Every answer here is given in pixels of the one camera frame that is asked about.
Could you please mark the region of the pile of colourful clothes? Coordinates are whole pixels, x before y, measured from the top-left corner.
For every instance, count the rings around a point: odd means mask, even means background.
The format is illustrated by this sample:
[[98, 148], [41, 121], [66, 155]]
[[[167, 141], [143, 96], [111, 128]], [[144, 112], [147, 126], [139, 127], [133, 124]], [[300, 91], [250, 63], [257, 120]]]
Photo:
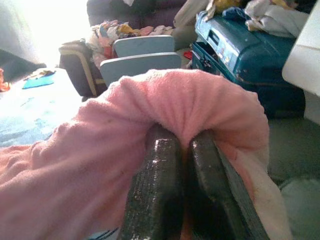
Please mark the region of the pile of colourful clothes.
[[146, 26], [140, 29], [132, 28], [128, 22], [118, 20], [105, 20], [90, 27], [90, 33], [84, 39], [85, 45], [92, 51], [91, 61], [99, 69], [104, 60], [116, 56], [113, 51], [113, 43], [119, 39], [158, 35], [171, 35], [171, 26], [158, 25]]

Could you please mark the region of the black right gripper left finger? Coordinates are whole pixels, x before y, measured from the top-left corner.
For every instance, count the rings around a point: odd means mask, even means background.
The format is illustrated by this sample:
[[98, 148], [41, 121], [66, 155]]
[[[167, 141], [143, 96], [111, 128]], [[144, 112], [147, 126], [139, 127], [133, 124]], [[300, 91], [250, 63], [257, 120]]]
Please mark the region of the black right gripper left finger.
[[159, 124], [147, 132], [143, 164], [132, 177], [117, 240], [180, 240], [183, 163], [178, 138]]

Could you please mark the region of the teal dotted pillow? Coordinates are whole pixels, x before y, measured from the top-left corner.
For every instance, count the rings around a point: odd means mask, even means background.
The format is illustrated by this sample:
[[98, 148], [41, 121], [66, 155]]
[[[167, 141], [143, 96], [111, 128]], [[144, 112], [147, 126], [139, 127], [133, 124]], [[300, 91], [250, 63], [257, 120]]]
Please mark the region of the teal dotted pillow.
[[293, 240], [320, 240], [320, 179], [291, 178], [280, 192]]

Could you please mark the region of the light blue child chair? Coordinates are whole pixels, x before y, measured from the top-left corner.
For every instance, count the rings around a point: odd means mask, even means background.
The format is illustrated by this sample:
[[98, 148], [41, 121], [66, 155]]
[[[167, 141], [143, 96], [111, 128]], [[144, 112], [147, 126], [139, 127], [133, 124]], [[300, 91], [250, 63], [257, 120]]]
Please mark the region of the light blue child chair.
[[100, 73], [108, 87], [123, 76], [135, 76], [151, 69], [178, 69], [181, 65], [182, 59], [175, 52], [148, 53], [104, 60]]
[[118, 57], [175, 51], [175, 39], [171, 35], [148, 35], [118, 39], [113, 43]]

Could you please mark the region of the pink dotted pillow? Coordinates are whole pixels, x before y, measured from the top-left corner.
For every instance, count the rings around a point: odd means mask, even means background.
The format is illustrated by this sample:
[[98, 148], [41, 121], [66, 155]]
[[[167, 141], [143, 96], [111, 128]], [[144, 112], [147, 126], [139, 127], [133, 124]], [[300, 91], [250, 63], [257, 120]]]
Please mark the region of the pink dotted pillow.
[[113, 82], [49, 139], [0, 148], [0, 240], [84, 240], [119, 227], [154, 124], [184, 150], [211, 129], [269, 238], [293, 239], [267, 173], [269, 125], [257, 94], [201, 70], [152, 69]]

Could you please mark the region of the heap of pale laundry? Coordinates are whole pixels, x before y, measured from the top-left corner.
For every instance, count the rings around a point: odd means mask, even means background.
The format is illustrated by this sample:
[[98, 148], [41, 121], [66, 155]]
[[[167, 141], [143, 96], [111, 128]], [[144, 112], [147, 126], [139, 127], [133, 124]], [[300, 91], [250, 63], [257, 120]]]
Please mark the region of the heap of pale laundry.
[[296, 10], [294, 0], [250, 0], [240, 7], [240, 0], [210, 0], [204, 21], [220, 14], [226, 20], [244, 22], [250, 32], [265, 32], [285, 38], [296, 38], [309, 14]]

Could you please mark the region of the white plastic storage box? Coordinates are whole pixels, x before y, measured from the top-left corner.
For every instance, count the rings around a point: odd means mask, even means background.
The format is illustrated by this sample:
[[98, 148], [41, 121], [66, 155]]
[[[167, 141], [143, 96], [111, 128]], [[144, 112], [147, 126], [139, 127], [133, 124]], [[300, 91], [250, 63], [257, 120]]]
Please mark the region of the white plastic storage box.
[[320, 125], [320, 0], [286, 60], [282, 76], [305, 93], [304, 117]]

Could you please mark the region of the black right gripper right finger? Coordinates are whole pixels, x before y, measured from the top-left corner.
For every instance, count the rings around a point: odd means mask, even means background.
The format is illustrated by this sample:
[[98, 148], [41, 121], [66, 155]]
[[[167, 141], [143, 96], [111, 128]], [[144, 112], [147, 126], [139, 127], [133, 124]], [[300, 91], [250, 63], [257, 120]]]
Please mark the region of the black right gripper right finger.
[[186, 190], [192, 240], [270, 240], [244, 181], [210, 130], [189, 144]]

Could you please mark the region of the blue floor mat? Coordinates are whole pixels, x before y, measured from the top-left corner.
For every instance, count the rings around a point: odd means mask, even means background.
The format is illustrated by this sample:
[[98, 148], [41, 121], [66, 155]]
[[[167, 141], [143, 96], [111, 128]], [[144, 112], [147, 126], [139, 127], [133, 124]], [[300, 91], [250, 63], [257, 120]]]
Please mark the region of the blue floor mat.
[[43, 75], [39, 77], [27, 77], [22, 87], [23, 90], [38, 88], [43, 86], [52, 85], [54, 83], [55, 73]]

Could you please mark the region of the orange cloth bag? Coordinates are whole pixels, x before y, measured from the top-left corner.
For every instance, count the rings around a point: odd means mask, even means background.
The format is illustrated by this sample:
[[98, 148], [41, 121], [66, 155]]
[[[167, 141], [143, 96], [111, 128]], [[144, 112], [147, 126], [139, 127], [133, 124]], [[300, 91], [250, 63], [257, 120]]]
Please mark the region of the orange cloth bag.
[[0, 92], [7, 92], [11, 89], [11, 84], [5, 82], [4, 70], [0, 68]]

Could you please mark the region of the blue hard-shell suitcase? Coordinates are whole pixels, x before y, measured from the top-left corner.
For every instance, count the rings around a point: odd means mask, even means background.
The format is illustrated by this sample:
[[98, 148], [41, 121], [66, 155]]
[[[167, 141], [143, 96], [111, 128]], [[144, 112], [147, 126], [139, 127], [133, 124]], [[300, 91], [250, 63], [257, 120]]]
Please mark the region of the blue hard-shell suitcase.
[[243, 21], [207, 13], [196, 15], [197, 40], [192, 43], [192, 68], [221, 75], [255, 92], [269, 119], [301, 118], [304, 91], [283, 79], [282, 69], [294, 45], [292, 38], [251, 32]]

